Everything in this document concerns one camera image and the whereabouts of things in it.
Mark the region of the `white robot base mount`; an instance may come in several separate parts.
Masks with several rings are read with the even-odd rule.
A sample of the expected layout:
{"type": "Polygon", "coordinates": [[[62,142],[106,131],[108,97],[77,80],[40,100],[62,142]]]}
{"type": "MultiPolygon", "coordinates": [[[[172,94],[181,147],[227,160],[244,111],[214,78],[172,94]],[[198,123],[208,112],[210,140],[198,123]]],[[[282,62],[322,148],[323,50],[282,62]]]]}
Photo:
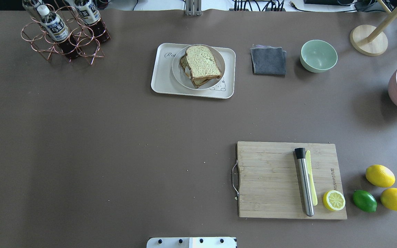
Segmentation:
{"type": "Polygon", "coordinates": [[[236,248],[235,237],[153,237],[147,248],[236,248]]]}

